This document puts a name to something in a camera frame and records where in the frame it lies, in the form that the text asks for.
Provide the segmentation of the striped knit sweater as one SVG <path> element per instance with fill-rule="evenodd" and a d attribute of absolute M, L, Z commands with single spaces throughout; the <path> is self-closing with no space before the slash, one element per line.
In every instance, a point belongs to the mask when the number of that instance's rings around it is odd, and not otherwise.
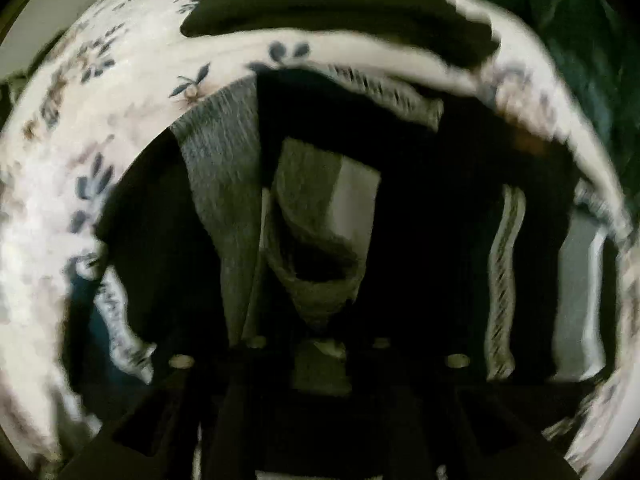
<path fill-rule="evenodd" d="M 402 118 L 311 70 L 176 120 L 70 260 L 62 361 L 101 422 L 66 479 L 571 479 L 567 143 L 429 91 Z"/>

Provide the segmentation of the dark olive folded garment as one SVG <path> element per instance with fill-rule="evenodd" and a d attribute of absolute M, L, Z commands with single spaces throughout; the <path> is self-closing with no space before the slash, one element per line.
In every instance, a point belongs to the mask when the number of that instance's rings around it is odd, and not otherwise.
<path fill-rule="evenodd" d="M 488 21 L 446 0 L 201 0 L 180 26 L 186 37 L 258 29 L 362 32 L 430 50 L 462 68 L 483 64 L 500 46 Z"/>

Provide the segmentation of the floral bed cover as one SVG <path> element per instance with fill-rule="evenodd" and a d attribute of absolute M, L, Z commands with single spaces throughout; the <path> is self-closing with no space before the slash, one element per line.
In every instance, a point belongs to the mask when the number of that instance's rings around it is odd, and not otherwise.
<path fill-rule="evenodd" d="M 184 0 L 99 0 L 37 70 L 1 133 L 1 427 L 18 456 L 57 460 L 54 414 L 96 432 L 70 391 L 60 362 L 66 260 L 96 248 L 91 226 L 105 193 L 154 136 L 189 107 L 172 93 L 180 76 L 204 70 L 203 96 L 247 74 L 276 44 L 306 46 L 311 61 L 372 68 L 470 92 L 475 77 L 436 55 L 356 32 L 180 34 Z M 447 0 L 466 18 L 486 18 L 499 51 L 482 78 L 508 70 L 529 93 L 548 96 L 554 133 L 574 151 L 586 180 L 577 194 L 623 243 L 617 265 L 620 356 L 587 403 L 567 452 L 586 479 L 600 479 L 622 455 L 639 419 L 639 246 L 611 159 L 568 93 L 548 49 L 516 15 L 487 0 Z"/>

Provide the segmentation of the dark green plush blanket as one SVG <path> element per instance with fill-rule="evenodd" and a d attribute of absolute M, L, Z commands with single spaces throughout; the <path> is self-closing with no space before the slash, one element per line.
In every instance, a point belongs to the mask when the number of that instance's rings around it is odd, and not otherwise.
<path fill-rule="evenodd" d="M 539 36 L 639 201 L 639 0 L 488 0 Z"/>

